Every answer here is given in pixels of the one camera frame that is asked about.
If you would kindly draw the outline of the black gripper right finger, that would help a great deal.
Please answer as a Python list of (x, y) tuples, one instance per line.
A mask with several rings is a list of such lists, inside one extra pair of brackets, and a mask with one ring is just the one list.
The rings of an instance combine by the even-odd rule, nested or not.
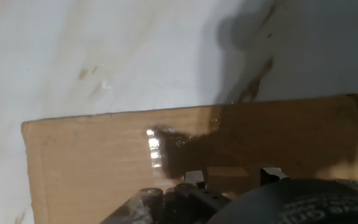
[(264, 167), (261, 168), (261, 185), (272, 184), (286, 179), (287, 175), (281, 168), (277, 167)]

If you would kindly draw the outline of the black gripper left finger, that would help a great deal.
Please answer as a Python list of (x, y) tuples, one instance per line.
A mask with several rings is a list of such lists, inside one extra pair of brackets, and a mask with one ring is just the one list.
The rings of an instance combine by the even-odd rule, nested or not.
[(167, 191), (139, 190), (129, 201), (130, 223), (194, 224), (208, 220), (225, 207), (229, 199), (206, 187), (200, 170), (185, 174), (184, 182)]

